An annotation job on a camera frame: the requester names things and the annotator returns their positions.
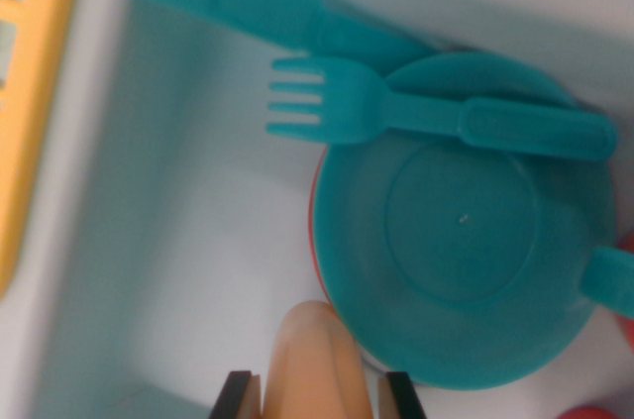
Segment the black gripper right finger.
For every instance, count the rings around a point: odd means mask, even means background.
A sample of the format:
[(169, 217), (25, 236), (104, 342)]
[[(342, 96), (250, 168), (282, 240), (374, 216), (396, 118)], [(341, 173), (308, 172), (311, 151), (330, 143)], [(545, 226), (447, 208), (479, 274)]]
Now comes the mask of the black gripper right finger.
[(427, 416), (407, 372), (390, 371), (378, 380), (380, 419), (426, 419)]

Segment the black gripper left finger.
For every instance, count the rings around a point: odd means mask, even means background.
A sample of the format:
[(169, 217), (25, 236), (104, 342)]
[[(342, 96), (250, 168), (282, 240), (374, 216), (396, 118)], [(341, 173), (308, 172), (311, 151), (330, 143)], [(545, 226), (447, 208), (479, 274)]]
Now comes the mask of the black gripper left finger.
[(230, 371), (210, 419), (257, 419), (261, 411), (261, 377), (251, 371)]

